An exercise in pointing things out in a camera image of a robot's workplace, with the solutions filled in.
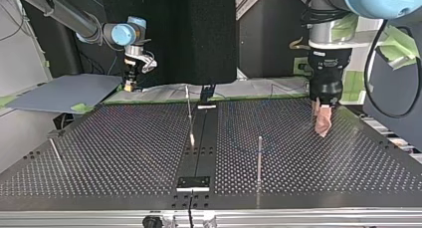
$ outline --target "black cable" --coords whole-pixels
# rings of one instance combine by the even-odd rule
[[[189,201],[189,208],[187,210],[187,213],[189,215],[189,224],[190,224],[190,228],[194,228],[195,224],[193,223],[193,216],[192,216],[192,195],[190,196],[190,201]]]
[[[10,34],[9,36],[6,36],[6,37],[3,37],[3,38],[1,38],[0,39],[0,42],[2,42],[2,41],[5,41],[5,40],[7,40],[7,39],[9,39],[9,38],[11,38],[11,37],[13,37],[13,36],[15,36],[16,34],[18,34],[18,32],[22,29],[22,27],[24,26],[24,23],[25,23],[25,19],[24,19],[24,17],[22,16],[22,21],[21,21],[21,24],[19,25],[19,28],[14,32],[14,33],[12,33],[12,34]]]
[[[375,39],[372,42],[372,45],[370,47],[370,51],[369,51],[369,55],[367,57],[366,60],[366,64],[365,64],[365,71],[364,71],[364,85],[365,85],[365,90],[366,90],[366,96],[368,97],[368,99],[370,100],[370,102],[372,103],[372,105],[383,115],[391,117],[391,118],[403,118],[408,116],[410,113],[412,113],[415,109],[416,104],[419,101],[420,98],[420,94],[421,94],[421,90],[422,90],[422,66],[421,66],[421,60],[419,58],[416,58],[416,64],[418,67],[418,88],[417,88],[417,92],[416,92],[416,96],[415,99],[413,100],[412,105],[409,107],[409,109],[404,113],[404,114],[391,114],[388,112],[385,112],[373,99],[372,96],[372,92],[370,89],[370,84],[369,84],[369,68],[370,68],[370,64],[373,58],[373,55],[375,53],[375,49],[377,47],[377,44],[379,42],[379,39],[381,38],[382,32],[385,30],[385,28],[387,27],[388,24],[388,20],[384,20],[381,28],[378,30]]]
[[[341,9],[317,10],[313,9],[310,4],[312,0],[305,3],[307,9],[302,13],[301,21],[304,25],[320,24],[339,20],[350,14],[348,11]]]

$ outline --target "metal rod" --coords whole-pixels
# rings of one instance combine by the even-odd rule
[[[185,86],[186,90],[186,99],[187,99],[187,109],[188,109],[188,117],[189,117],[189,123],[190,123],[190,143],[192,146],[195,145],[195,136],[193,135],[193,121],[192,121],[192,109],[190,105],[190,92],[189,87]]]
[[[258,190],[261,190],[262,182],[262,159],[263,159],[263,138],[258,137]]]
[[[97,22],[67,0],[50,0],[50,3],[49,0],[25,1],[85,38],[95,37],[99,32]]]
[[[53,151],[56,154],[57,158],[62,162],[62,158],[60,157],[59,151],[57,150],[56,144],[52,138],[49,138],[50,144],[52,145]]]

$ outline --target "gray panel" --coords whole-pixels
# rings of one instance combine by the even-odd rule
[[[408,25],[419,51],[422,47],[422,23]],[[387,62],[377,55],[375,57],[370,83],[373,85],[373,98],[385,111],[391,114],[403,114],[410,108],[418,90],[418,68],[416,65],[393,71]],[[422,148],[422,100],[419,100],[413,113],[404,118],[390,118],[366,101],[364,111],[399,136]]]
[[[184,104],[101,107],[57,141],[63,163],[46,144],[0,175],[0,210],[169,209],[189,129]]]
[[[308,99],[218,107],[210,209],[412,207],[422,202],[414,197],[422,195],[422,166],[386,148],[382,136],[344,108],[334,113],[331,132],[321,138],[314,132]],[[257,192],[259,136],[264,139],[263,183]]]
[[[80,114],[71,107],[94,107],[121,83],[120,77],[101,75],[63,76],[19,97],[8,108],[24,111]]]

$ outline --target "metal bracket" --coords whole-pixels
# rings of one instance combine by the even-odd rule
[[[177,182],[177,192],[208,192],[210,191],[210,177],[180,177]]]

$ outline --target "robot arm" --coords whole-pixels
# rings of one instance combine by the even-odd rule
[[[356,14],[370,19],[391,20],[406,16],[422,6],[422,0],[312,0],[310,65],[315,74],[311,80],[311,99],[333,107],[341,100],[343,70],[348,66],[351,48],[343,44],[354,37],[354,30],[338,37],[333,32],[338,23]]]
[[[124,46],[125,62],[129,68],[125,82],[128,91],[132,91],[136,84],[138,69],[147,73],[157,66],[153,57],[143,53],[143,45],[147,42],[146,21],[143,19],[129,17],[127,23],[102,25],[95,16],[78,9],[67,0],[25,1],[44,12],[45,16],[75,31],[82,42],[99,45],[106,42],[109,45]]]

